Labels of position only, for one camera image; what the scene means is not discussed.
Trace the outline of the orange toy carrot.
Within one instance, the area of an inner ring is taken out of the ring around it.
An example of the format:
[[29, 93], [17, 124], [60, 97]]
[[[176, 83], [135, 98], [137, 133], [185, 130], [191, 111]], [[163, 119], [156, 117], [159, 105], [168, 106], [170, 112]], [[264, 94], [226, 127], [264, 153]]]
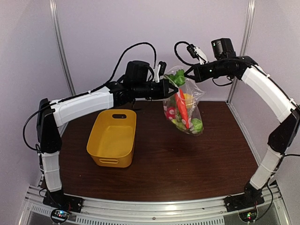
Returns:
[[187, 111], [187, 108], [185, 105], [184, 93], [180, 88], [179, 88], [178, 93], [175, 94], [175, 100], [176, 100], [177, 108], [182, 117], [182, 120], [186, 124], [186, 126], [189, 128], [189, 122], [188, 122], [189, 117], [188, 117], [188, 111]]

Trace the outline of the dark green carrot leaves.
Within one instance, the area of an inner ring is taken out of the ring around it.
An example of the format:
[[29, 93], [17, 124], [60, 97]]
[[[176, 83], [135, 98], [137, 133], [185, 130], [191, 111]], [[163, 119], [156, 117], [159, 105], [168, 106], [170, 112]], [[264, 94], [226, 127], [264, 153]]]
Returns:
[[166, 74], [165, 77], [170, 80], [173, 85], [180, 87], [186, 82], [184, 72], [185, 71], [183, 69], [179, 69], [175, 74]]

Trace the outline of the yellow toy lemon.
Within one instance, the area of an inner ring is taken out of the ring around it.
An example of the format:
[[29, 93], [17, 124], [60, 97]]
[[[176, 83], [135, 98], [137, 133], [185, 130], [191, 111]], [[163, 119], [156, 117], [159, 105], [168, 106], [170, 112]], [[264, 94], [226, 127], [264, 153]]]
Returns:
[[185, 105], [187, 109], [193, 107], [194, 104], [194, 97], [190, 94], [184, 93]]

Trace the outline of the red toy apple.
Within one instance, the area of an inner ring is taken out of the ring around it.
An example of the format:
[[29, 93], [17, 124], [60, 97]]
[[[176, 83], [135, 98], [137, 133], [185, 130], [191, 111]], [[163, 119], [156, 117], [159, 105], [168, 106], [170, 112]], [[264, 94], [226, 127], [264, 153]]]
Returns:
[[175, 119], [176, 117], [176, 108], [173, 106], [170, 107], [164, 107], [165, 116], [168, 120]]

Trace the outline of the clear zip top bag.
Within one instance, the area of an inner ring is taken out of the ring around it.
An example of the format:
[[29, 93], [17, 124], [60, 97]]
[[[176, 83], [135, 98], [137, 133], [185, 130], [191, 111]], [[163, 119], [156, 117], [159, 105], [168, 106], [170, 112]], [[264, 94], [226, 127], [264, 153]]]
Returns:
[[198, 136], [204, 126], [198, 108], [204, 91], [200, 90], [193, 80], [184, 76], [184, 67], [175, 66], [164, 78], [178, 88], [178, 92], [163, 100], [164, 114], [178, 130]]

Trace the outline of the light green toy lettuce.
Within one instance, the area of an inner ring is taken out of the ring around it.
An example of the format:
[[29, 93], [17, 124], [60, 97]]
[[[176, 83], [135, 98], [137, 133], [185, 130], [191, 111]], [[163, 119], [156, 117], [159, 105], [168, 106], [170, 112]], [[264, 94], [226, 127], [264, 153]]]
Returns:
[[181, 131], [186, 131], [188, 130], [188, 127], [186, 124], [183, 122], [181, 116], [176, 116], [174, 119], [171, 119], [171, 122], [176, 126], [177, 129]]

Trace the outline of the green toy cabbage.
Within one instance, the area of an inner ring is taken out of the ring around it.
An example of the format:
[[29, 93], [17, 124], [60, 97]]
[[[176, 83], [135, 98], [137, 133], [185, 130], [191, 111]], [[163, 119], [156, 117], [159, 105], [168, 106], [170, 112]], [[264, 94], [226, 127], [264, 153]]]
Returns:
[[192, 127], [190, 128], [190, 131], [193, 134], [198, 134], [201, 133], [203, 131], [203, 122], [202, 120], [198, 119], [198, 118], [193, 118], [191, 120], [192, 123]]

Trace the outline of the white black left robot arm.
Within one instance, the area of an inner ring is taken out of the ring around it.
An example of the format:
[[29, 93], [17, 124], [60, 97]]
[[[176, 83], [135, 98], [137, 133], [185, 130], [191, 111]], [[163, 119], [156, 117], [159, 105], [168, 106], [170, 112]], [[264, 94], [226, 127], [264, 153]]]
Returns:
[[117, 81], [110, 78], [92, 90], [67, 98], [39, 103], [37, 114], [37, 152], [44, 176], [47, 196], [57, 208], [67, 204], [60, 178], [59, 155], [63, 130], [78, 118], [94, 112], [112, 109], [138, 98], [161, 100], [179, 91], [176, 85], [162, 78], [166, 64], [159, 62], [151, 68], [149, 63], [134, 60], [127, 64], [125, 74]]

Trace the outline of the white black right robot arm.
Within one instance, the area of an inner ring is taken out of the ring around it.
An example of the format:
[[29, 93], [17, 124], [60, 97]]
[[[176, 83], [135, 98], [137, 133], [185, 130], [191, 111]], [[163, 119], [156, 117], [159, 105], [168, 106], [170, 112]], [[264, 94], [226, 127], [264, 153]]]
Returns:
[[236, 78], [249, 87], [265, 103], [277, 120], [277, 127], [269, 134], [265, 155], [257, 170], [244, 186], [240, 203], [250, 207], [258, 200], [263, 187], [279, 169], [287, 149], [300, 126], [300, 106], [286, 94], [252, 57], [236, 55], [229, 38], [211, 42], [215, 60], [209, 62], [203, 51], [187, 44], [187, 51], [198, 63], [191, 64], [185, 77], [201, 83], [223, 76]]

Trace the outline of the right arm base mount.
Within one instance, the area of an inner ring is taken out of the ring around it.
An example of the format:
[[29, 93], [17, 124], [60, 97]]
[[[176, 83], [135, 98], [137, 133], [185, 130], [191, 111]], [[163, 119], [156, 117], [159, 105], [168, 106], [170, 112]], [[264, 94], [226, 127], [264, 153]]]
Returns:
[[227, 212], [254, 208], [255, 206], [263, 204], [264, 202], [265, 200], [261, 193], [257, 197], [254, 197], [254, 199], [252, 199], [245, 193], [238, 195], [228, 195], [224, 198]]

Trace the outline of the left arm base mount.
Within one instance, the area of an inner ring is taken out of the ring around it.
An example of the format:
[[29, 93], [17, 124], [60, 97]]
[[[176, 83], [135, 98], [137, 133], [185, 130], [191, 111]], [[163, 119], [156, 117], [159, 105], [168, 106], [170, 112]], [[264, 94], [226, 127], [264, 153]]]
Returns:
[[62, 191], [47, 192], [43, 198], [43, 204], [64, 211], [80, 213], [83, 199], [64, 194]]

